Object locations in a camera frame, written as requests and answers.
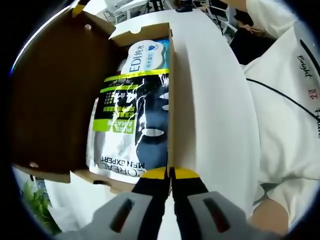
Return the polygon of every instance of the cardboard box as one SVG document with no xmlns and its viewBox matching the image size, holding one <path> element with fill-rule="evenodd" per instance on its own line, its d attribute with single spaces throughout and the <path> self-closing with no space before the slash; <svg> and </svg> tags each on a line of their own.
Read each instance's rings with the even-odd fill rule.
<svg viewBox="0 0 320 240">
<path fill-rule="evenodd" d="M 137 34 L 126 32 L 109 39 L 113 25 L 83 11 L 75 16 L 75 12 L 66 9 L 45 26 L 14 67 L 9 111 L 12 164 L 56 182 L 69 183 L 72 171 L 93 184 L 131 190 L 129 183 L 89 172 L 86 144 L 91 111 L 104 79 L 116 73 L 128 47 L 141 40 L 170 38 L 169 89 L 173 92 L 170 26 L 145 26 Z M 169 107 L 171 120 L 171 97 Z M 169 130 L 170 146 L 172 132 Z M 173 154 L 169 151 L 168 155 L 171 165 Z"/>
</svg>

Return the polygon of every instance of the box hole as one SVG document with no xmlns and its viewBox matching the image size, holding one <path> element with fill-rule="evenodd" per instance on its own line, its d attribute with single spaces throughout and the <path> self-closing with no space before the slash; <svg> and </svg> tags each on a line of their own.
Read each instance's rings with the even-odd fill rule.
<svg viewBox="0 0 320 240">
<path fill-rule="evenodd" d="M 90 25 L 90 24 L 86 24 L 86 25 L 84 26 L 84 28 L 85 28 L 86 30 L 90 31 L 90 30 L 91 30 L 91 25 Z"/>
<path fill-rule="evenodd" d="M 134 206 L 134 202 L 130 199 L 127 199 L 123 205 L 121 206 L 120 210 L 117 212 L 115 219 L 112 221 L 110 228 L 115 231 L 116 233 L 120 233 L 126 219 Z"/>
<path fill-rule="evenodd" d="M 140 31 L 141 31 L 141 27 L 140 27 L 140 26 L 133 26 L 133 27 L 130 29 L 130 32 L 131 32 L 132 34 L 138 34 L 138 33 L 140 33 Z"/>
<path fill-rule="evenodd" d="M 94 180 L 92 184 L 107 185 L 107 186 L 110 185 L 109 182 L 107 182 L 107 181 L 102 181 L 102 180 Z"/>
<path fill-rule="evenodd" d="M 228 231 L 230 229 L 230 223 L 215 201 L 212 198 L 206 198 L 203 202 L 208 208 L 218 232 L 224 233 Z"/>
<path fill-rule="evenodd" d="M 29 164 L 29 166 L 30 167 L 32 167 L 32 168 L 39 168 L 39 165 L 38 164 L 36 164 L 35 162 L 30 162 L 30 164 Z"/>
</svg>

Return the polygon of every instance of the hand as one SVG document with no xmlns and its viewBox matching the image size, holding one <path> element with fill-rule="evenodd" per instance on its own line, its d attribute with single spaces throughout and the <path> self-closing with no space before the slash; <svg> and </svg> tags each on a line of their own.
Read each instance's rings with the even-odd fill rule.
<svg viewBox="0 0 320 240">
<path fill-rule="evenodd" d="M 251 27 L 251 33 L 253 33 L 254 35 L 258 36 L 258 37 L 262 37 L 264 34 L 264 31 Z"/>
<path fill-rule="evenodd" d="M 252 27 L 251 27 L 251 26 L 249 26 L 248 24 L 243 25 L 243 26 L 242 26 L 242 28 L 244 28 L 244 29 L 248 30 L 250 33 L 253 33 L 253 29 L 252 29 Z"/>
</svg>

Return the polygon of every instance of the cloud logo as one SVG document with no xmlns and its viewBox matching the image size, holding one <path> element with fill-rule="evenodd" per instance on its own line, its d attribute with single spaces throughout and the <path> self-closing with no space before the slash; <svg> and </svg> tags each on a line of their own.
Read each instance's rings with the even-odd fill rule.
<svg viewBox="0 0 320 240">
<path fill-rule="evenodd" d="M 149 47 L 148 47 L 148 51 L 151 51 L 151 50 L 153 50 L 153 49 L 155 49 L 156 47 L 154 46 L 154 45 L 150 45 Z"/>
</svg>

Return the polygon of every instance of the green label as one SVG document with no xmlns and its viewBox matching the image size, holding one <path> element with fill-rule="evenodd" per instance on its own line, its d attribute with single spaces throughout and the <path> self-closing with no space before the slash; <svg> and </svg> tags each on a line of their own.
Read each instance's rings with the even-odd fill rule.
<svg viewBox="0 0 320 240">
<path fill-rule="evenodd" d="M 93 130 L 97 132 L 114 132 L 133 134 L 135 120 L 126 119 L 95 119 L 93 120 Z"/>
<path fill-rule="evenodd" d="M 155 70 L 149 70 L 149 71 L 131 72 L 131 73 L 126 73 L 126 74 L 117 75 L 117 76 L 110 76 L 106 78 L 104 81 L 108 82 L 108 81 L 113 81 L 118 79 L 130 79 L 130 78 L 136 78 L 141 76 L 159 75 L 159 74 L 168 74 L 168 73 L 169 73 L 169 68 L 163 68 L 163 69 L 155 69 Z"/>
<path fill-rule="evenodd" d="M 137 89 L 139 86 L 138 85 L 120 85 L 120 86 L 110 86 L 101 89 L 100 93 L 105 93 L 109 91 L 114 91 L 114 90 L 131 90 L 131 89 Z"/>
</svg>

